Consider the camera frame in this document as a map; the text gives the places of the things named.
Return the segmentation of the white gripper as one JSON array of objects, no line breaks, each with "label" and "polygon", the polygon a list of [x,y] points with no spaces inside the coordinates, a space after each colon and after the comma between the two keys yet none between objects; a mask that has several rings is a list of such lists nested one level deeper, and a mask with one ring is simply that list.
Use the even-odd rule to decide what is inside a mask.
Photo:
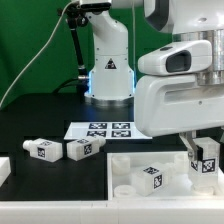
[{"label": "white gripper", "polygon": [[198,86],[195,75],[143,76],[134,97],[134,122],[146,136],[180,133],[190,161],[202,161],[196,130],[224,126],[224,85]]}]

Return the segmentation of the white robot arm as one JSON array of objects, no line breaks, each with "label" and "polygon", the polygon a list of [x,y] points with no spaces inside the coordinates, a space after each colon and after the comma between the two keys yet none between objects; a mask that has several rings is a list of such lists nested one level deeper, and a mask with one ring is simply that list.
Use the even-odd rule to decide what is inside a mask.
[{"label": "white robot arm", "polygon": [[[205,148],[194,133],[224,125],[224,0],[90,0],[95,66],[90,98],[118,101],[134,95],[134,121],[146,136],[178,133],[189,159]],[[110,8],[142,6],[148,24],[170,33],[172,42],[138,60],[134,80],[128,66],[127,30]]]}]

